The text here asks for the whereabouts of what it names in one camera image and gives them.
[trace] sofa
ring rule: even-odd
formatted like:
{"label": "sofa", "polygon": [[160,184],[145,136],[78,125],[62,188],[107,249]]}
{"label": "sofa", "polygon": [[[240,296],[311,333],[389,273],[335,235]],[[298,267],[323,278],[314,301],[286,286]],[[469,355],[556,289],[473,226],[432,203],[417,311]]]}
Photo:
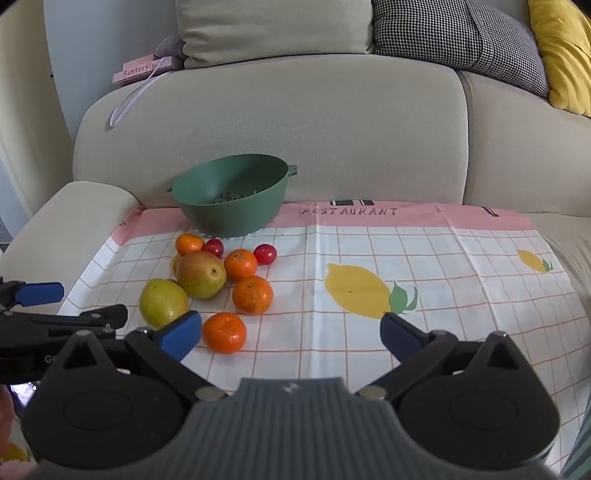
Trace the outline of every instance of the sofa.
{"label": "sofa", "polygon": [[[527,0],[485,0],[528,23]],[[471,72],[371,54],[191,69],[155,82],[116,127],[111,92],[82,120],[75,181],[32,218],[0,275],[68,292],[138,205],[199,162],[270,153],[298,165],[285,200],[380,199],[526,213],[591,316],[591,120]],[[33,311],[55,313],[59,305]]]}

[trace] green pear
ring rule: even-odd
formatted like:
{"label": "green pear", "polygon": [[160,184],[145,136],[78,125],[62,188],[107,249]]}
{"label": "green pear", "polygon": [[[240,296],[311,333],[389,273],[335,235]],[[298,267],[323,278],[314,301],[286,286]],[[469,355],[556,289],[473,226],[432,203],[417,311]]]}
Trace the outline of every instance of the green pear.
{"label": "green pear", "polygon": [[154,329],[168,325],[188,311],[187,293],[166,278],[148,280],[139,297],[139,312]]}

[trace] cherry tomato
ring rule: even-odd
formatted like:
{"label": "cherry tomato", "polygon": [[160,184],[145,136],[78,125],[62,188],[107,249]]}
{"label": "cherry tomato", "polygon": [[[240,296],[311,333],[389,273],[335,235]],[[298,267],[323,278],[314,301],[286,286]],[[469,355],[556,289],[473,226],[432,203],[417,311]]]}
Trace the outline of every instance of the cherry tomato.
{"label": "cherry tomato", "polygon": [[205,242],[201,250],[214,254],[216,257],[221,258],[223,255],[223,243],[220,239],[212,238]]}
{"label": "cherry tomato", "polygon": [[259,265],[271,265],[277,258],[277,250],[273,245],[262,244],[253,252]]}

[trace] lemon print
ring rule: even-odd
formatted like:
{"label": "lemon print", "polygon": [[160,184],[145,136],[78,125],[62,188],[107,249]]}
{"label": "lemon print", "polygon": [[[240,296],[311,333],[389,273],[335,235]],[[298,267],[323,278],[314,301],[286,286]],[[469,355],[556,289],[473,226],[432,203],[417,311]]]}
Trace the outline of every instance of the lemon print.
{"label": "lemon print", "polygon": [[326,290],[347,312],[381,319],[390,311],[388,286],[374,273],[354,265],[328,264]]}
{"label": "lemon print", "polygon": [[551,270],[554,270],[552,266],[552,262],[548,265],[546,260],[541,260],[537,255],[533,254],[532,252],[528,252],[527,250],[518,250],[517,255],[521,261],[526,264],[528,267],[536,270],[536,272],[547,273]]}
{"label": "lemon print", "polygon": [[26,462],[28,460],[27,454],[14,443],[10,442],[8,448],[2,457],[0,458],[3,462],[9,462],[10,460],[18,460],[19,462]]}

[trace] beige cushion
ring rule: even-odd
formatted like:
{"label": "beige cushion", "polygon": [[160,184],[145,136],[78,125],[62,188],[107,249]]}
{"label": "beige cushion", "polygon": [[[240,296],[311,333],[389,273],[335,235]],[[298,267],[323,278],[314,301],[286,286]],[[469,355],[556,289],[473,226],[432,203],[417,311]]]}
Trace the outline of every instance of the beige cushion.
{"label": "beige cushion", "polygon": [[365,53],[370,0],[177,0],[186,68],[312,53]]}
{"label": "beige cushion", "polygon": [[591,120],[505,83],[458,75],[470,132],[465,203],[591,215]]}
{"label": "beige cushion", "polygon": [[528,216],[569,274],[587,318],[591,319],[591,218],[556,213]]}
{"label": "beige cushion", "polygon": [[[69,183],[8,246],[0,258],[0,276],[30,283],[59,281],[66,297],[105,240],[137,206],[132,195],[117,187]],[[27,312],[55,314],[59,307],[52,303]]]}
{"label": "beige cushion", "polygon": [[117,185],[147,206],[195,164],[237,153],[298,165],[286,200],[461,203],[467,169],[462,85],[446,67],[377,55],[300,56],[171,73],[113,129],[134,88],[86,113],[74,177]]}

